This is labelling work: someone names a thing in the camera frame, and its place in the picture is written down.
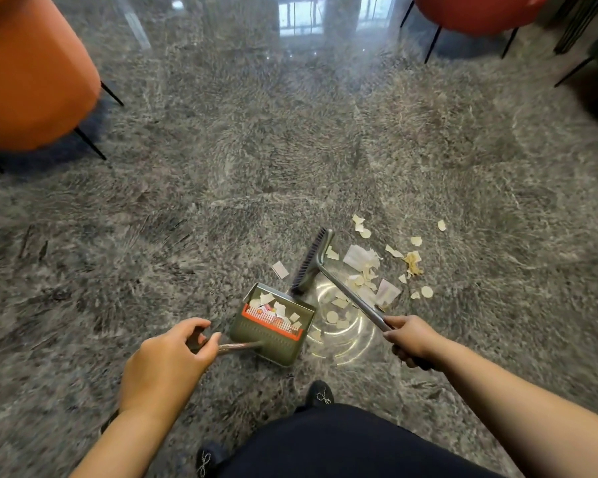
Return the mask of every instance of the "hand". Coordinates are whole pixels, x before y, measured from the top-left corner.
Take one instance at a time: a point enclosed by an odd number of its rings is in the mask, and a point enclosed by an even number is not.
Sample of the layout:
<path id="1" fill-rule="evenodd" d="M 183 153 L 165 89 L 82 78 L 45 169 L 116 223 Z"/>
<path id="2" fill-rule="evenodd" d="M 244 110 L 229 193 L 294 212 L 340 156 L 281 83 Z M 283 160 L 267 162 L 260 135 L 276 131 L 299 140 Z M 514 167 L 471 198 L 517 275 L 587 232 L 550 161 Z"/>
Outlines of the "hand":
<path id="1" fill-rule="evenodd" d="M 204 319 L 187 319 L 165 334 L 142 342 L 124 367 L 120 413 L 137 410 L 174 423 L 199 378 L 217 356 L 219 332 L 197 354 L 186 345 L 195 327 L 209 325 L 210 321 Z M 200 335 L 199 343 L 204 340 L 206 337 Z"/>
<path id="2" fill-rule="evenodd" d="M 428 324 L 416 315 L 400 317 L 385 316 L 384 320 L 394 330 L 383 332 L 383 337 L 394 344 L 392 352 L 404 361 L 409 368 L 416 367 L 412 358 L 424 359 L 437 366 L 439 349 L 447 339 L 436 333 Z"/>

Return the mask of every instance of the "floor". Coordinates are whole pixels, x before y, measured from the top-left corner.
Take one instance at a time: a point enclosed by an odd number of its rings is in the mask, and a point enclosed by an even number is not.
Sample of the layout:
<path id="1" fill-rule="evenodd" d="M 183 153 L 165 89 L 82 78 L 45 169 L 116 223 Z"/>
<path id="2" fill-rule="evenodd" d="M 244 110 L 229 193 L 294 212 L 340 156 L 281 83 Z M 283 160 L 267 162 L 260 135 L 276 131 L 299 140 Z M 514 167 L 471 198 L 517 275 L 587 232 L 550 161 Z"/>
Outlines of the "floor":
<path id="1" fill-rule="evenodd" d="M 83 125 L 107 162 L 74 135 L 0 155 L 1 477 L 67 474 L 144 338 L 192 315 L 227 331 L 254 282 L 287 289 L 270 265 L 294 271 L 320 225 L 340 253 L 421 236 L 417 281 L 383 261 L 405 287 L 392 312 L 598 412 L 593 70 L 553 88 L 589 40 L 555 57 L 560 32 L 529 26 L 501 61 L 506 36 L 443 32 L 423 65 L 435 27 L 415 10 L 399 32 L 410 0 L 368 1 L 55 0 L 126 105 L 103 96 Z M 409 299 L 422 285 L 433 298 Z M 345 362 L 315 354 L 218 359 L 149 476 L 193 476 L 201 440 L 234 449 L 315 378 L 519 475 L 446 380 L 379 335 Z"/>

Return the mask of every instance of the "person's right arm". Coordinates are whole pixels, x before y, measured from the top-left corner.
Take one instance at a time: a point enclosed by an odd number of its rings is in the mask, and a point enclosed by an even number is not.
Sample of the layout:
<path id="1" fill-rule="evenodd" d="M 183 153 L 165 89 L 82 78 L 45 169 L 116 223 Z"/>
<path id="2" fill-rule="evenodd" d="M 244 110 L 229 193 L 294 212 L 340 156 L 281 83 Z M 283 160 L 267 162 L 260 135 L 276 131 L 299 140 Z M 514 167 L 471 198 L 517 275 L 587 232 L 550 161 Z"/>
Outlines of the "person's right arm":
<path id="1" fill-rule="evenodd" d="M 436 333 L 415 315 L 386 317 L 393 352 L 443 372 L 527 477 L 598 478 L 598 415 Z"/>

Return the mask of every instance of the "person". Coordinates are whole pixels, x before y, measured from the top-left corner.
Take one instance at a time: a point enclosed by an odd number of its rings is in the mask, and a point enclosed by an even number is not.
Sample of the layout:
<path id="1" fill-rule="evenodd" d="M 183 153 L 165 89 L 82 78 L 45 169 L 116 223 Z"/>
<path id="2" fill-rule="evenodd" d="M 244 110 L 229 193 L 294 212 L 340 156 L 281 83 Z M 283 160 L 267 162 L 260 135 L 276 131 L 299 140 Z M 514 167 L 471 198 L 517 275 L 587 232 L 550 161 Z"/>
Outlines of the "person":
<path id="1" fill-rule="evenodd" d="M 409 367 L 419 358 L 443 372 L 525 476 L 598 478 L 598 415 L 440 336 L 415 315 L 386 321 L 394 327 L 384 334 L 393 352 Z M 215 360 L 218 333 L 197 354 L 185 345 L 195 327 L 209 325 L 188 319 L 142 343 L 124 368 L 119 415 L 73 478 L 145 473 Z M 320 381 L 294 415 L 260 428 L 232 457 L 218 445 L 203 445 L 197 465 L 201 478 L 499 476 L 369 412 L 334 403 Z"/>

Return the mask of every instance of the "black pants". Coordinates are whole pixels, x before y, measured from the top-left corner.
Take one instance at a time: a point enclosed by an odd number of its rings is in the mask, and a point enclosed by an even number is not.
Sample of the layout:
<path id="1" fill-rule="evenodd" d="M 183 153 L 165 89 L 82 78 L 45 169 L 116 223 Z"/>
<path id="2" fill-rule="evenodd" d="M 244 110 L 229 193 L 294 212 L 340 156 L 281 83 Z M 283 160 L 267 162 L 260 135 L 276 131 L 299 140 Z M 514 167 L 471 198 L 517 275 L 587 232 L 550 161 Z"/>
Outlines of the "black pants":
<path id="1" fill-rule="evenodd" d="M 221 478 L 451 477 L 500 475 L 359 408 L 299 408 L 261 429 L 222 466 Z"/>

